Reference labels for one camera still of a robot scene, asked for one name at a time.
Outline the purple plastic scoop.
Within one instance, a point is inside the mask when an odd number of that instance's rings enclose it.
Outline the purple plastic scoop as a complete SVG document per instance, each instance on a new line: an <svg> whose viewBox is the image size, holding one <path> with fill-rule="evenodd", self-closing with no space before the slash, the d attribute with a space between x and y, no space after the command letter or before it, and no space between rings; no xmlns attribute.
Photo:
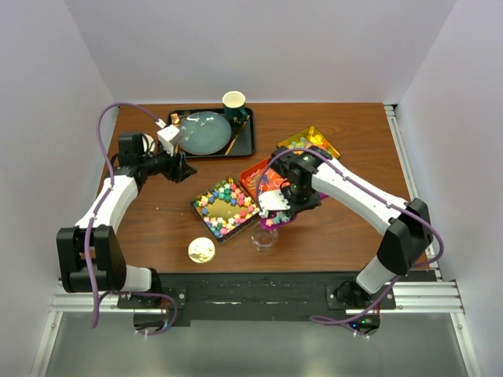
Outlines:
<svg viewBox="0 0 503 377"><path fill-rule="evenodd" d="M270 210L266 218L260 218L260 225L266 230L278 229L295 221L296 214L289 214L285 210Z"/></svg>

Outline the orange lollipop box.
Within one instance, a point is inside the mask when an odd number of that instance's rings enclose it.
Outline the orange lollipop box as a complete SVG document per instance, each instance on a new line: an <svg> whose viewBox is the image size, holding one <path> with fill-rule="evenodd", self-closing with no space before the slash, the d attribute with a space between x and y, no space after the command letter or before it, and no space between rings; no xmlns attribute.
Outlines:
<svg viewBox="0 0 503 377"><path fill-rule="evenodd" d="M264 159L259 163L243 170L240 173L239 176L240 183L247 190L247 192L253 199L256 198L257 184L268 162L269 162L268 159ZM260 192L274 191L277 189L281 189L283 186L286 185L287 185L286 179L283 178L280 174L276 173L272 168L269 168L266 171L263 179L260 181L259 191Z"/></svg>

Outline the clear plastic jar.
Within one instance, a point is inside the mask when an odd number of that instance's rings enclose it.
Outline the clear plastic jar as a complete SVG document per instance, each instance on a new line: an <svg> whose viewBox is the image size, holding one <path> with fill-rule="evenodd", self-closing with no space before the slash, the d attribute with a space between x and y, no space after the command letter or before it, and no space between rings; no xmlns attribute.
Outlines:
<svg viewBox="0 0 503 377"><path fill-rule="evenodd" d="M278 239L276 229L265 229L257 224L251 232L251 244L257 251L269 251Z"/></svg>

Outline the star candy tin box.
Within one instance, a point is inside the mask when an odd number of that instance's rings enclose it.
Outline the star candy tin box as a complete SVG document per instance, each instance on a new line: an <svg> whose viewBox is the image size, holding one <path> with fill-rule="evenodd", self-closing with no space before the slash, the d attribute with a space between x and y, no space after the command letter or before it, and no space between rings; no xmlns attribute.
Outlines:
<svg viewBox="0 0 503 377"><path fill-rule="evenodd" d="M234 176L227 176L190 200L217 243L225 243L259 219L256 201Z"/></svg>

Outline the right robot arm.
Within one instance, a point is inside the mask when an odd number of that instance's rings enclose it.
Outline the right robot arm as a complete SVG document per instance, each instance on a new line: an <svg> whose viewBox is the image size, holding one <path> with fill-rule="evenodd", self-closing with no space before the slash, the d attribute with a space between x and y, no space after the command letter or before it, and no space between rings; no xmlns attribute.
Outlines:
<svg viewBox="0 0 503 377"><path fill-rule="evenodd" d="M327 196L358 214L382 236L376 256L335 290L341 302L369 308L383 286L405 276L433 241L424 201L407 201L378 189L319 147L280 147L267 167L284 178L285 185L259 194L261 218L283 214L285 219L294 219L320 206L321 198Z"/></svg>

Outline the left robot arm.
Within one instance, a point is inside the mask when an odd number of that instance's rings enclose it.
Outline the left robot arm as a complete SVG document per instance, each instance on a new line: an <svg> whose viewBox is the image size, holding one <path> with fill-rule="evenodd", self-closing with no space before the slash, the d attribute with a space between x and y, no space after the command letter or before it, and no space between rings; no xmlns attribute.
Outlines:
<svg viewBox="0 0 503 377"><path fill-rule="evenodd" d="M91 208L69 228L58 231L61 282L68 293L126 292L145 308L163 301L156 270L128 265L116 233L128 207L147 179L157 174L179 183L196 173L177 149L182 133L175 126L156 138L122 133L111 171Z"/></svg>

